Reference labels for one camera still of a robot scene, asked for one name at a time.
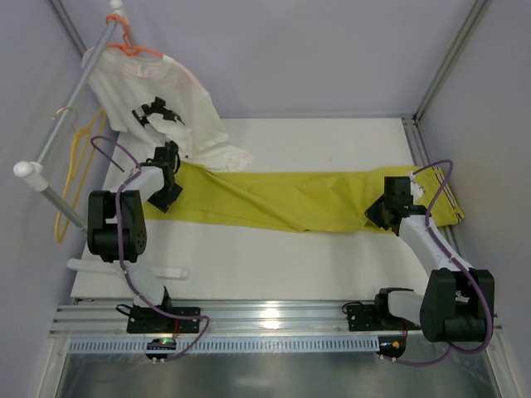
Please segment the yellow-green trousers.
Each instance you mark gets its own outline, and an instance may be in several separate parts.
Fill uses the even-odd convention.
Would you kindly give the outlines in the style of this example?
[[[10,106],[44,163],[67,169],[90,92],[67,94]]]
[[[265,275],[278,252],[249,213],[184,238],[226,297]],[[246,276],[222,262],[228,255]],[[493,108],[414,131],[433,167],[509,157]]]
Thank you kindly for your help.
[[[366,172],[212,172],[183,163],[183,191],[167,212],[144,205],[149,220],[188,221],[288,232],[375,231],[365,211],[383,194],[385,177],[414,177],[423,190],[416,203],[428,206],[438,226],[460,223],[464,212],[450,188],[436,191],[438,167],[380,167]]]

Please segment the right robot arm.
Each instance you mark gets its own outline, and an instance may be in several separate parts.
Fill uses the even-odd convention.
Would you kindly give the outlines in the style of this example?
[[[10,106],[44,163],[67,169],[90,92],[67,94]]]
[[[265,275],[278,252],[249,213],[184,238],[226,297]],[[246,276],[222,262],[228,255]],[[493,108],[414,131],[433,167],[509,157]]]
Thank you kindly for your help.
[[[427,209],[417,205],[409,177],[385,177],[383,194],[366,210],[375,226],[409,246],[428,273],[423,294],[382,288],[379,314],[421,328],[430,342],[487,342],[494,329],[494,277],[466,262],[437,230]]]

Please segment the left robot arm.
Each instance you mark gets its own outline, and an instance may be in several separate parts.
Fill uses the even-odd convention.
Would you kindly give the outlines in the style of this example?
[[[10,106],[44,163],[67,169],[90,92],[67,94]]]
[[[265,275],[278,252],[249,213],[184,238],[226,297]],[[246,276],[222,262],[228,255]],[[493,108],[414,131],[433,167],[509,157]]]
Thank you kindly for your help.
[[[183,190],[175,181],[180,165],[178,145],[169,141],[146,161],[134,161],[134,170],[117,187],[89,195],[89,251],[117,270],[134,297],[128,333],[170,333],[178,321],[167,288],[139,257],[148,243],[144,203],[168,212]]]

